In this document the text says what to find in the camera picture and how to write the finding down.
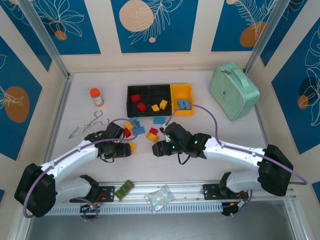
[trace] white table surface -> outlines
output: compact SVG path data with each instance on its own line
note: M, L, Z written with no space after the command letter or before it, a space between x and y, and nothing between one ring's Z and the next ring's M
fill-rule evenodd
M129 85L190 83L194 102L210 110L217 118L221 140L247 147L265 147L254 109L247 116L230 121L209 94L208 86L212 74L212 70L75 73L52 159L74 148L87 134L105 129L100 124L96 124L84 134L68 139L77 126L87 124L93 119L95 111L103 111L102 118L107 117L110 120L126 118L127 86ZM91 88L100 89L104 99L103 106L94 105L89 94ZM139 117L138 120L141 126L144 126L146 133L151 127L161 126L153 124L153 117ZM193 116L175 116L173 121L181 124L192 134L215 135L214 121L202 109L196 108ZM118 124L123 127L124 122L119 121ZM159 135L159 141L165 139L162 134ZM76 169L67 179L87 174L98 182L205 181L220 180L225 172L243 170L236 164L218 159L190 158L185 165L180 165L177 155L156 157L152 153L154 143L146 138L146 134L139 135L133 142L137 145L137 150L130 157L116 158L113 163L96 159Z

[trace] zipper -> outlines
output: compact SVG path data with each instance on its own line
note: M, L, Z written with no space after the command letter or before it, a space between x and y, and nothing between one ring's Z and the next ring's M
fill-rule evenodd
M238 86L238 84L229 76L231 74L231 72L226 70L224 67L220 66L219 68L221 69L221 71L223 73L226 74L226 77L232 82L232 84L235 86L235 88L238 89L238 91L240 92L240 94L241 94L241 96L243 98L242 106L241 106L240 110L236 113L236 115L233 118L233 119L236 119L239 116L239 114L241 113L241 111L244 109L244 107L246 105L246 102L247 102L247 98L246 98L246 95L244 95L244 93L242 92L242 90Z

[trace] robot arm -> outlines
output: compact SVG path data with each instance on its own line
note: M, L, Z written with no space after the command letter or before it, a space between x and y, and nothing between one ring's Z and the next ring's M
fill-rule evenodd
M293 170L293 165L276 146L268 145L263 149L218 142L208 134L192 135L175 122L160 130L166 140L152 146L153 154L157 157L185 153L191 158L223 160L248 169L242 173L226 172L223 175L219 184L223 197L228 198L232 193L241 191L261 189L276 196L286 195L291 173L256 155L271 157Z
M35 217L42 217L49 212L55 204L76 197L87 197L91 199L91 201L94 201L99 194L99 184L94 179L87 175L82 175L75 180L63 180L72 173L72 171L96 158L101 158L106 162L107 159L130 156L131 147L128 143L105 141L83 148L98 140L119 139L123 132L123 128L115 123L111 123L105 131L89 134L78 146L59 158L40 166L34 163L30 164L23 172L14 198L23 205L34 182L44 171L52 167L36 184L28 200L27 209L32 212Z

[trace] plastic bag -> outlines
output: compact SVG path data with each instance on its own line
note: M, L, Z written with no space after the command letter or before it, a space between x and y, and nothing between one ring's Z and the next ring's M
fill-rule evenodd
M145 195L144 198L153 214L162 209L168 203L175 200L175 197L167 185L164 185L158 191Z

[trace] orange cap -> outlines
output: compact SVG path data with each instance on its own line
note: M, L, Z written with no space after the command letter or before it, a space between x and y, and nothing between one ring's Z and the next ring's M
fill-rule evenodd
M92 89L90 90L90 95L91 95L91 97L93 97L93 98L99 97L99 96L100 96L100 91L99 91L99 89L98 89L98 88L92 88Z

